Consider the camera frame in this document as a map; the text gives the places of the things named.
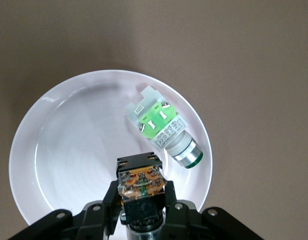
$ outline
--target metal screw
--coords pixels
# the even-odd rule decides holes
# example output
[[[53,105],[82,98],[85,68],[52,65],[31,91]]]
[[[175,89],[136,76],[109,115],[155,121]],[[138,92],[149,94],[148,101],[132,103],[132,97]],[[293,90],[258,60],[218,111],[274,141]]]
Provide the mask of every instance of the metal screw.
[[[175,204],[175,209],[180,210],[180,209],[182,209],[182,208],[183,208],[183,205],[182,205],[182,204],[180,204],[180,203],[176,203],[176,204]]]
[[[209,210],[208,210],[208,213],[209,213],[209,215],[211,215],[211,216],[216,216],[216,215],[218,214],[218,212],[217,212],[216,210],[214,210],[214,209],[209,209]]]
[[[64,213],[64,212],[60,212],[59,214],[57,214],[56,215],[56,217],[58,218],[58,219],[61,219],[61,218],[63,218],[64,216],[65,216],[66,214]]]
[[[168,102],[165,102],[165,103],[163,104],[163,109],[169,108],[169,107],[170,107],[170,104],[169,104]]]
[[[142,133],[142,132],[144,132],[144,130],[145,130],[145,124],[141,124],[141,125],[139,125],[139,130],[140,130],[140,132]]]

